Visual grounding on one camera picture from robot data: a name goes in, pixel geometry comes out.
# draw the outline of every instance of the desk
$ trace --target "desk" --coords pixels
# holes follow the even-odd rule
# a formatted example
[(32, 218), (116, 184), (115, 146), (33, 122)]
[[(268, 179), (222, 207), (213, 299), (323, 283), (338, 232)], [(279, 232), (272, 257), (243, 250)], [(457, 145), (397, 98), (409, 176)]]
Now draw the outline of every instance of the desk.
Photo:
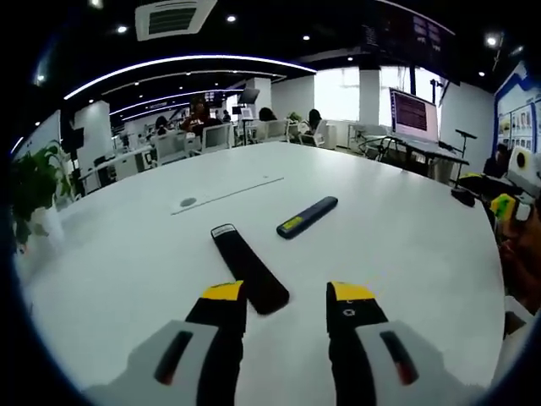
[(460, 158), (456, 154), (453, 154), (451, 151), (441, 148), (435, 143), (410, 140), (407, 137), (401, 137), (398, 134), (389, 135), (389, 137), (393, 140), (398, 141), (406, 148), (410, 148), (412, 151), (416, 151), (425, 155), (428, 159), (441, 158), (446, 159), (447, 161), (469, 165), (469, 162), (465, 159)]
[[(173, 202), (248, 176), (284, 179), (171, 215)], [(327, 195), (338, 206), (309, 230), (291, 241), (276, 234)], [(117, 377), (134, 348), (183, 320), (210, 285), (232, 281), (210, 236), (226, 222), (291, 293), (274, 315), (249, 306), (236, 405), (336, 403), (325, 327), (331, 280), (368, 286), (389, 320), (432, 343), (461, 382), (486, 387), (495, 372), (504, 287), (484, 209), (415, 173), (271, 142), (158, 167), (60, 215), (64, 252), (26, 293), (44, 344), (78, 388)]]
[(86, 193), (90, 193), (91, 191), (94, 191), (101, 187), (100, 179), (98, 178), (98, 171), (100, 169), (104, 169), (106, 167), (119, 164), (121, 161), (124, 161), (127, 158), (130, 158), (131, 156), (144, 154), (145, 152), (148, 152), (148, 151), (152, 151), (152, 146), (146, 145), (142, 148), (138, 148), (137, 150), (126, 152), (125, 154), (115, 156), (113, 159), (110, 159), (109, 161), (105, 161), (99, 164), (97, 167), (93, 167), (87, 173), (82, 174), (81, 181), (83, 181), (85, 185)]

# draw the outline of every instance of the yellow object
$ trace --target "yellow object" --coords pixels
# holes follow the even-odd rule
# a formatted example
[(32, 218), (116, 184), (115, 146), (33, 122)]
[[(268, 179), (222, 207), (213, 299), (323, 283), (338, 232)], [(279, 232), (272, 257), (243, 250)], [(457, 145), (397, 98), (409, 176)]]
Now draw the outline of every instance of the yellow object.
[(490, 210), (495, 214), (498, 220), (506, 222), (511, 220), (515, 206), (516, 199), (504, 193), (492, 200), (490, 203)]
[(296, 216), (292, 218), (291, 220), (284, 222), (281, 226), (284, 227), (286, 230), (289, 230), (295, 227), (297, 224), (299, 224), (302, 220), (303, 220), (302, 217)]
[(201, 298), (214, 300), (237, 300), (238, 291), (240, 290), (242, 284), (243, 281), (236, 281), (211, 286), (210, 288), (206, 289)]
[(367, 288), (344, 282), (331, 282), (335, 288), (336, 300), (375, 299), (375, 295)]
[(460, 179), (465, 179), (465, 178), (482, 178), (483, 176), (479, 173), (473, 173), (473, 172), (470, 172), (470, 173), (464, 173)]

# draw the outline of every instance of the person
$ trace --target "person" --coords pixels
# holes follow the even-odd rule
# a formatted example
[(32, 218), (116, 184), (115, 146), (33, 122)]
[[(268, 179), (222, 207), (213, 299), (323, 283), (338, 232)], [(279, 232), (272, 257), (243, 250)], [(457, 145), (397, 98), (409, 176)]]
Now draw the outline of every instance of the person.
[(509, 150), (504, 144), (498, 144), (495, 156), (491, 156), (484, 163), (483, 173), (485, 175), (501, 178), (507, 173), (509, 167)]
[(227, 110), (223, 111), (223, 119), (221, 121), (223, 121), (224, 123), (230, 123), (231, 122), (231, 116), (229, 115)]
[(195, 135), (200, 137), (203, 135), (203, 128), (221, 124), (218, 118), (212, 118), (210, 116), (210, 108), (204, 99), (194, 99), (191, 105), (191, 112), (189, 117), (180, 126), (184, 131), (195, 133)]
[(298, 125), (299, 136), (303, 139), (303, 144), (305, 145), (315, 145), (314, 139), (312, 137), (307, 137), (305, 135), (314, 135), (318, 125), (321, 122), (321, 114), (318, 110), (313, 108), (308, 113), (308, 120), (302, 121)]
[(541, 307), (541, 196), (525, 222), (510, 220), (501, 228), (504, 282), (509, 293), (530, 312)]
[(276, 116), (268, 107), (263, 107), (260, 110), (260, 121), (274, 121), (277, 120)]
[(252, 134), (252, 136), (255, 137), (256, 140), (262, 141), (267, 137), (267, 126), (265, 125), (265, 122), (268, 121), (275, 121), (276, 116), (270, 110), (268, 107), (263, 107), (260, 110), (260, 122), (257, 124), (257, 127), (255, 128), (255, 134)]
[(163, 116), (160, 116), (156, 119), (156, 134), (167, 134), (167, 119)]

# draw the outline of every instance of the black remote control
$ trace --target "black remote control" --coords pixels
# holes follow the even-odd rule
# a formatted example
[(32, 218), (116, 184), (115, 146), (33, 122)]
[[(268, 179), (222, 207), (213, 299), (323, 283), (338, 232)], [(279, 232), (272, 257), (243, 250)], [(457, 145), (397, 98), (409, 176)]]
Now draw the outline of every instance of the black remote control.
[(244, 281), (246, 296), (255, 311), (269, 315), (289, 301), (289, 292), (252, 251), (232, 224), (210, 231), (221, 257), (236, 280)]
[(315, 205), (301, 211), (296, 216), (291, 217), (286, 222), (280, 224), (276, 228), (276, 232), (284, 239), (292, 239), (334, 209), (337, 204), (338, 199), (336, 197), (327, 196), (318, 201)]

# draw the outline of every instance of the white pillar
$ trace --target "white pillar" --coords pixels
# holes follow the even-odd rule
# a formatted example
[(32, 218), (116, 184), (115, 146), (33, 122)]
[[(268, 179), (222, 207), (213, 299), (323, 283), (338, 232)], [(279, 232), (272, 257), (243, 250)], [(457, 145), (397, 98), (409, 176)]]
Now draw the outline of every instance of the white pillar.
[(271, 80), (270, 79), (253, 78), (246, 82), (246, 87), (260, 90), (260, 93), (257, 96), (257, 100), (255, 101), (255, 104), (250, 106), (250, 108), (252, 108), (255, 118), (259, 116), (260, 110), (263, 107), (268, 107), (272, 109)]
[(359, 114), (364, 124), (380, 123), (380, 71), (359, 70)]
[(77, 150), (81, 175), (94, 167), (94, 160), (112, 152), (109, 104), (97, 101), (75, 113), (74, 129), (85, 129), (85, 144)]

